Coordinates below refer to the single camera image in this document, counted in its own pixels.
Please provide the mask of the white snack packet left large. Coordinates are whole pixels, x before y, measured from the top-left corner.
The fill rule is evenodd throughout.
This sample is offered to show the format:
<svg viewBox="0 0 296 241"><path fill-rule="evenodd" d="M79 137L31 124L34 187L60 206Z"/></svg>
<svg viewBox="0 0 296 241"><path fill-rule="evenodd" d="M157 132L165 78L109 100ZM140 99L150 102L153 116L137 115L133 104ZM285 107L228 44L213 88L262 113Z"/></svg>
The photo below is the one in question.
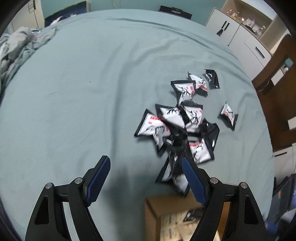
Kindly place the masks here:
<svg viewBox="0 0 296 241"><path fill-rule="evenodd" d="M173 142L173 135L169 127L149 109L144 111L143 117L134 133L134 136L152 137L159 156L162 156L166 151L166 141L169 141L169 143Z"/></svg>

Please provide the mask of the white snack packet isolated right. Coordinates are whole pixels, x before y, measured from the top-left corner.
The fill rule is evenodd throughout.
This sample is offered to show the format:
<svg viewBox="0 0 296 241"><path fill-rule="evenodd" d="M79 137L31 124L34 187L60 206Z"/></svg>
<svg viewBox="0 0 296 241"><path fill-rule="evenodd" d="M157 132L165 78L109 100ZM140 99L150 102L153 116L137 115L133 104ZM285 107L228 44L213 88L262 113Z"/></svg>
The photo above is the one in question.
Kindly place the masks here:
<svg viewBox="0 0 296 241"><path fill-rule="evenodd" d="M232 109L227 104L227 102L225 102L224 106L222 107L222 109L220 111L220 116L222 118L224 118L224 120L227 121L227 123L230 126L230 129L232 131L234 131L235 130L236 123L237 123L237 119L238 119L238 114L237 113L234 113L232 111Z"/></svg>

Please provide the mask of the white snack packet upper left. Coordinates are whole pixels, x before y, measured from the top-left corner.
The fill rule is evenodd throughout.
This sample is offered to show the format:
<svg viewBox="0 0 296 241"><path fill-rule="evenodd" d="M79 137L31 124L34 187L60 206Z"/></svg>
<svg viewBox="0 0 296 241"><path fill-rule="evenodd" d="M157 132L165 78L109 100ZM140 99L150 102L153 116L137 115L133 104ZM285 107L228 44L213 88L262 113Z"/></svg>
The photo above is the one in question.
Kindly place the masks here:
<svg viewBox="0 0 296 241"><path fill-rule="evenodd" d="M177 106L183 101L193 100L196 89L196 81L194 80L174 80L171 81L171 87L176 93Z"/></svg>

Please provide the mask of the cardboard box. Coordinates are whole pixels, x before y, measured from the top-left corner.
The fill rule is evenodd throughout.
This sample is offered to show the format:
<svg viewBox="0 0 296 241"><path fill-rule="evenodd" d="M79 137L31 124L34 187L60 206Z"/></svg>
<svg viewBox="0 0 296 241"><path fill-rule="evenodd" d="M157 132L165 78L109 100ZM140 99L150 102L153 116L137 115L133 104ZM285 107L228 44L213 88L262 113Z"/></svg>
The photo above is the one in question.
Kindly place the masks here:
<svg viewBox="0 0 296 241"><path fill-rule="evenodd" d="M204 212L192 192L144 200L146 240L190 240Z"/></svg>

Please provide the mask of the crumpled grey blanket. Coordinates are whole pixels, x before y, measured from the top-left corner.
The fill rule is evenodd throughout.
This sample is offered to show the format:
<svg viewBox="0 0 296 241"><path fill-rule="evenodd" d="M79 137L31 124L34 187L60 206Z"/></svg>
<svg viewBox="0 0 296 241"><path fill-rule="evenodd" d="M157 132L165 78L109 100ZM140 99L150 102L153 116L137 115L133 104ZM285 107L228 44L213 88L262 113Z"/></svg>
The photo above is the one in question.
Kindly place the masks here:
<svg viewBox="0 0 296 241"><path fill-rule="evenodd" d="M5 91L18 69L57 32L20 27L12 34L1 36L1 93Z"/></svg>

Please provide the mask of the white snack packet upper right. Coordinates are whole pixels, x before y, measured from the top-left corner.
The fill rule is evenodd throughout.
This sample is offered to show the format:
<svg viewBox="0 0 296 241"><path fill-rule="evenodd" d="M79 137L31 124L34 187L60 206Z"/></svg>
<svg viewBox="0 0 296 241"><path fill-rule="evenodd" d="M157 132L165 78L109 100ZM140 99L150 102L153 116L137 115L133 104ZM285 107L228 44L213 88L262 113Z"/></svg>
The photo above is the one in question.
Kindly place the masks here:
<svg viewBox="0 0 296 241"><path fill-rule="evenodd" d="M207 97L208 96L208 88L206 81L202 79L201 77L198 77L196 75L193 75L192 73L188 72L188 78L191 81L195 82L195 92L198 95Z"/></svg>

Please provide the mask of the white snack packet bottom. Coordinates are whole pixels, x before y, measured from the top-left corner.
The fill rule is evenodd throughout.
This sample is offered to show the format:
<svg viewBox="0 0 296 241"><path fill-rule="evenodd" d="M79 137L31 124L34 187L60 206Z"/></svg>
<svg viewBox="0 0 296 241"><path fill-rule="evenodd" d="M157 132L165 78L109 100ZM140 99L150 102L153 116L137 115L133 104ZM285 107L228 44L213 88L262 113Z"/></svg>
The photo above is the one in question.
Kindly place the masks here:
<svg viewBox="0 0 296 241"><path fill-rule="evenodd" d="M180 195L186 197L190 187L181 167L181 156L170 152L155 183L171 186Z"/></svg>

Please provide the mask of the teal bed sheet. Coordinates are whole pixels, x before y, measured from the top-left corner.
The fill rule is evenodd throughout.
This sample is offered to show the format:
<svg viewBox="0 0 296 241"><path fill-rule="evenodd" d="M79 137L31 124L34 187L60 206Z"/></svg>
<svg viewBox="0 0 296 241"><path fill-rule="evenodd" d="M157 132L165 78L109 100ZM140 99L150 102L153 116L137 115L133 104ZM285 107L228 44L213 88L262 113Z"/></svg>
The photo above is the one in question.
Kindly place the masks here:
<svg viewBox="0 0 296 241"><path fill-rule="evenodd" d="M111 170L90 212L104 240L144 240L144 199L173 192L155 183L166 156L134 137L146 109L176 105L172 80L217 72L219 89L195 95L220 133L202 168L246 182L267 218L273 151L265 117L239 60L204 26L135 9L94 11L56 25L56 35L17 71L1 102L1 199L24 238L43 187L68 184L101 156ZM220 116L238 114L235 130Z"/></svg>

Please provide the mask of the black snack packet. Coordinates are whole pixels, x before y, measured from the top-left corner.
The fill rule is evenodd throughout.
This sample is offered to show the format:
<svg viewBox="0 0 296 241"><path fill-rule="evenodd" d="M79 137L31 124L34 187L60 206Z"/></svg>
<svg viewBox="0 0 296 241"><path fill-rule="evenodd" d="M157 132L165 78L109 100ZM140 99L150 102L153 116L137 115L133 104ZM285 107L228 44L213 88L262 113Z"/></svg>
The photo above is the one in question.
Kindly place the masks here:
<svg viewBox="0 0 296 241"><path fill-rule="evenodd" d="M202 137L207 141L207 145L214 150L220 132L217 123L210 123L204 118L199 124L199 129Z"/></svg>
<svg viewBox="0 0 296 241"><path fill-rule="evenodd" d="M213 88L215 89L220 88L218 75L215 70L205 69L205 77Z"/></svg>

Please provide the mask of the white snack packet centre right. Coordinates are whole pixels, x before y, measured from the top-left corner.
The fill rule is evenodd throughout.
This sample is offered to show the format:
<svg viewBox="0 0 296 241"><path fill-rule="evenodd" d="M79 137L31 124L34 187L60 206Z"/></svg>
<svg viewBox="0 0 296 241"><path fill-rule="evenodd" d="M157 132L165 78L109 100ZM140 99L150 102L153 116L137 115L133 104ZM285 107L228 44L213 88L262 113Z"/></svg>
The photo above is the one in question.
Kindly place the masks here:
<svg viewBox="0 0 296 241"><path fill-rule="evenodd" d="M192 100L185 100L181 102L181 108L185 111L187 117L184 121L187 132L196 132L202 120L203 105L197 104Z"/></svg>

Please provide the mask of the white cabinet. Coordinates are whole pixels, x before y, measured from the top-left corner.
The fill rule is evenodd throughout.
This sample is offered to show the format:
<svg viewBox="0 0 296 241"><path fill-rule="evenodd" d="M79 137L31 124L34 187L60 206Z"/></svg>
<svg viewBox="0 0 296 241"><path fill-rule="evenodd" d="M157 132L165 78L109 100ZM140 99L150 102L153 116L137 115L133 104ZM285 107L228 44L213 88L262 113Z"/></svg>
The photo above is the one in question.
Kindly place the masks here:
<svg viewBox="0 0 296 241"><path fill-rule="evenodd" d="M267 65L287 33L265 1L226 1L221 9L213 9L205 27L230 48L250 79Z"/></svg>

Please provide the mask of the white snack packet lower right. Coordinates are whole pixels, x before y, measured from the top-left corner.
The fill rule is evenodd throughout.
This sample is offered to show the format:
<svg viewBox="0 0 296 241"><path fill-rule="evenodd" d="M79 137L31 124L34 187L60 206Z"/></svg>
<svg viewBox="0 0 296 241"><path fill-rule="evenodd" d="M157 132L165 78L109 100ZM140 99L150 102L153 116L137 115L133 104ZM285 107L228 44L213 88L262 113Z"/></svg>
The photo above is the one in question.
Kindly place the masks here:
<svg viewBox="0 0 296 241"><path fill-rule="evenodd" d="M196 164L214 160L213 151L208 148L203 138L197 142L189 142L189 147Z"/></svg>

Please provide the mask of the white snack packet centre left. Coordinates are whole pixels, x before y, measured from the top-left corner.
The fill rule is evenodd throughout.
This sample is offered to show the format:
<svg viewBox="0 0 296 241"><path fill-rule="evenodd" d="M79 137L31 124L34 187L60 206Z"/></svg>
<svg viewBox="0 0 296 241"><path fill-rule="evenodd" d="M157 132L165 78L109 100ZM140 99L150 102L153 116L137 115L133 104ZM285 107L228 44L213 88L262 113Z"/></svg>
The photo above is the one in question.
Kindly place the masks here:
<svg viewBox="0 0 296 241"><path fill-rule="evenodd" d="M181 116L181 112L177 107L155 104L155 108L156 108L158 118L168 122L171 125L177 126L179 128L185 127L185 123Z"/></svg>

